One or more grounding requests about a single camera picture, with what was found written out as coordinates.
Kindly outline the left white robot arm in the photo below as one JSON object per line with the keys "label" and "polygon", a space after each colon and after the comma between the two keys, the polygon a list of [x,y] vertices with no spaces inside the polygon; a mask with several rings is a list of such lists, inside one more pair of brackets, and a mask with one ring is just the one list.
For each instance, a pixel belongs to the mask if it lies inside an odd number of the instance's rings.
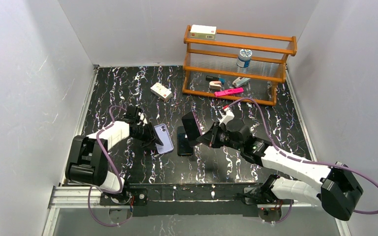
{"label": "left white robot arm", "polygon": [[65,178],[96,187],[109,194],[120,194],[125,180],[110,157],[108,151],[116,144],[129,138],[140,141],[144,149],[154,150],[163,141],[152,123],[148,122],[142,109],[137,106],[124,108],[123,115],[115,119],[109,109],[111,122],[97,132],[73,138]]}

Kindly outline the pink-edged dark smartphone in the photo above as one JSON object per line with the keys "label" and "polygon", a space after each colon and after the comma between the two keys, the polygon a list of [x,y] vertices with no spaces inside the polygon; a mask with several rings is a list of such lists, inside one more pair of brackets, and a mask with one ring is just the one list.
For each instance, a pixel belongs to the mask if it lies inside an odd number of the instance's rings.
{"label": "pink-edged dark smartphone", "polygon": [[189,145],[191,147],[198,145],[199,142],[197,141],[197,138],[199,138],[202,134],[194,111],[190,111],[184,116],[182,116],[181,120],[185,129]]}

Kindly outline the lavender smartphone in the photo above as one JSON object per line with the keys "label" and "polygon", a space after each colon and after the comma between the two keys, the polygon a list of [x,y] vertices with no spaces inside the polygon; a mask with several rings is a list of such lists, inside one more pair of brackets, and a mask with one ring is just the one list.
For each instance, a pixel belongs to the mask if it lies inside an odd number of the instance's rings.
{"label": "lavender smartphone", "polygon": [[157,152],[159,154],[165,154],[173,151],[174,146],[170,137],[169,131],[165,124],[159,124],[154,126],[154,129],[162,142],[162,145],[156,144]]}

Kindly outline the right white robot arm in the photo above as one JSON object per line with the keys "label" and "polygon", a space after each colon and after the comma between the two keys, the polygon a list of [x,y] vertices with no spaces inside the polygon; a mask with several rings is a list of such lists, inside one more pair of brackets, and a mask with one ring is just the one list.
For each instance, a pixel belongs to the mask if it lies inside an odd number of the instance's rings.
{"label": "right white robot arm", "polygon": [[252,135],[240,119],[225,125],[215,122],[205,134],[197,133],[195,140],[211,148],[235,149],[252,164],[292,177],[269,176],[260,187],[242,194],[251,202],[297,200],[320,206],[331,216],[348,221],[363,194],[361,185],[344,164],[327,167],[295,155],[283,155],[269,141]]}

